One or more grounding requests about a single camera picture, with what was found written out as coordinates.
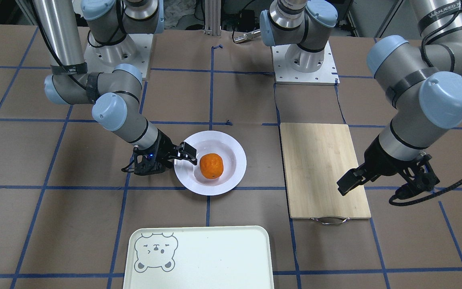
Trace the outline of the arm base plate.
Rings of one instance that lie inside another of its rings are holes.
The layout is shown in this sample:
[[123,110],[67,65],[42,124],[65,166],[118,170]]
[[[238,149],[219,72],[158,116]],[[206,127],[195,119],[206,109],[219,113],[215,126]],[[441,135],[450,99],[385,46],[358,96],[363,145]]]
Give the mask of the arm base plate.
[[89,40],[84,53],[89,72],[111,73],[117,65],[127,63],[139,69],[143,80],[148,79],[154,35],[130,34],[123,42],[102,48],[93,47],[98,42],[92,35]]
[[340,83],[330,44],[310,53],[297,44],[271,47],[276,84],[338,85]]

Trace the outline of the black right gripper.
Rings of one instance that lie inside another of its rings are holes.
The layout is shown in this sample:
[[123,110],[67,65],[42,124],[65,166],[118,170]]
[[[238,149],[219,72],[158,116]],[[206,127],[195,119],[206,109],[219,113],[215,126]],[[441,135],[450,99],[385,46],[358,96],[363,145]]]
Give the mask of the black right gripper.
[[171,159],[186,160],[194,166],[198,163],[197,150],[194,147],[186,142],[181,142],[175,146],[161,130],[153,145],[143,150],[156,154],[156,161],[163,163],[167,169],[174,166],[174,163],[170,161]]

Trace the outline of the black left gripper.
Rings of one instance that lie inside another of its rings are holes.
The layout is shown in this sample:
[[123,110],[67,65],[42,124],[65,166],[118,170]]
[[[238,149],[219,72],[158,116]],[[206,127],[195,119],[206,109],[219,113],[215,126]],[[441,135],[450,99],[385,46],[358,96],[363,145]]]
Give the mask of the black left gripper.
[[411,162],[421,161],[425,156],[418,156],[411,161],[401,161],[387,154],[380,146],[379,138],[376,137],[364,153],[365,162],[357,168],[348,170],[338,181],[338,191],[342,196],[364,185],[368,181],[376,181],[380,176],[392,176],[398,174],[398,170],[409,168]]

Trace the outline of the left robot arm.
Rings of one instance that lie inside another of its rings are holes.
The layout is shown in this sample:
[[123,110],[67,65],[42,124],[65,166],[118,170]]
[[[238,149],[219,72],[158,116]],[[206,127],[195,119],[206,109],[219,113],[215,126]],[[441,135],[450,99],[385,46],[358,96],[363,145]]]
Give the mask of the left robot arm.
[[397,114],[367,148],[365,162],[339,179],[341,195],[380,176],[399,174],[406,183],[389,202],[408,206],[462,184],[460,179],[412,200],[440,182],[425,149],[462,122],[462,0],[413,0],[411,5],[420,48],[390,35],[367,54],[368,68]]

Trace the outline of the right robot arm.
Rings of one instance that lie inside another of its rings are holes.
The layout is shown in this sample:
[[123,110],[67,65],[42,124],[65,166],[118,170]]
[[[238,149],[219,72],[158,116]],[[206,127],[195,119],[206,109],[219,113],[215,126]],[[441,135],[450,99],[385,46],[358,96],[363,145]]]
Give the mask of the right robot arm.
[[174,166],[174,159],[198,163],[195,148],[186,142],[176,146],[139,112],[142,73],[131,64],[137,53],[131,35],[162,32],[163,1],[81,2],[90,28],[88,45],[113,67],[110,72],[89,71],[70,0],[33,0],[31,6],[51,55],[46,97],[55,104],[91,104],[95,121],[133,145],[132,161],[123,172],[140,176],[163,173]]

